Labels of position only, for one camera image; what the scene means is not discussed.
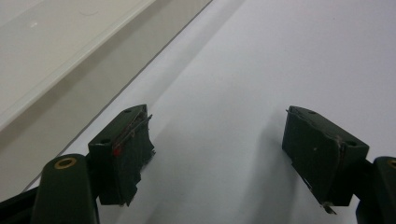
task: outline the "dark green plastic part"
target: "dark green plastic part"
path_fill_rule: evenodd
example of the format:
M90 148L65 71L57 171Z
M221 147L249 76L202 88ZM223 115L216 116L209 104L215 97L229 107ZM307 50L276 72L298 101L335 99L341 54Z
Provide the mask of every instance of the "dark green plastic part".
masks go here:
M130 204L140 171L154 155L149 140L147 107L137 105L119 113L89 143L87 157L101 204Z
M291 106L282 148L325 208L348 206L353 178L369 147L320 114Z

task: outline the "white surface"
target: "white surface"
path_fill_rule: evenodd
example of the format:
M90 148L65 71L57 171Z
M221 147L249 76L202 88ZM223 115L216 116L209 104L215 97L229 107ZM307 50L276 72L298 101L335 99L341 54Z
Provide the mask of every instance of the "white surface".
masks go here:
M0 131L152 2L2 2Z
M153 114L157 154L130 207L102 223L356 223L319 207L281 149L285 109L313 109L396 156L393 1L214 1L84 132L122 109Z

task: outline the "white table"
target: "white table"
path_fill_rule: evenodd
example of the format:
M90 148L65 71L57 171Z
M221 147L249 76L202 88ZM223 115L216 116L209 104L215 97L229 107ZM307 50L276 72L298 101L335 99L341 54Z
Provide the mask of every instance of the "white table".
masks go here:
M393 1L214 1L74 142L148 104L157 154L102 223L356 223L319 206L281 149L289 105L395 156Z

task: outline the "red marking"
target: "red marking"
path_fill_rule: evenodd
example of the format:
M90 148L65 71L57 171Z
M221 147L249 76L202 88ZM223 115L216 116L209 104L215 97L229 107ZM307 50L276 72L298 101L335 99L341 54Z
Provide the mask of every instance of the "red marking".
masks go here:
M118 157L121 154L121 148L120 147L116 147L113 149L113 156Z

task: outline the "brass insert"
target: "brass insert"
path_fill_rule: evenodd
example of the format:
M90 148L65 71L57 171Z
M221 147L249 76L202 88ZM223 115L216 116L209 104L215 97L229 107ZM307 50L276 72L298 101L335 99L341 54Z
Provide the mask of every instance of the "brass insert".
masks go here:
M389 166L391 166L391 167L393 167L393 168L395 168L396 169L396 160L388 160L388 164L389 164Z
M64 158L64 159L57 161L55 163L54 167L57 170L62 170L62 169L69 168L70 166L74 166L74 164L76 164L76 162L77 162L77 160L73 157Z

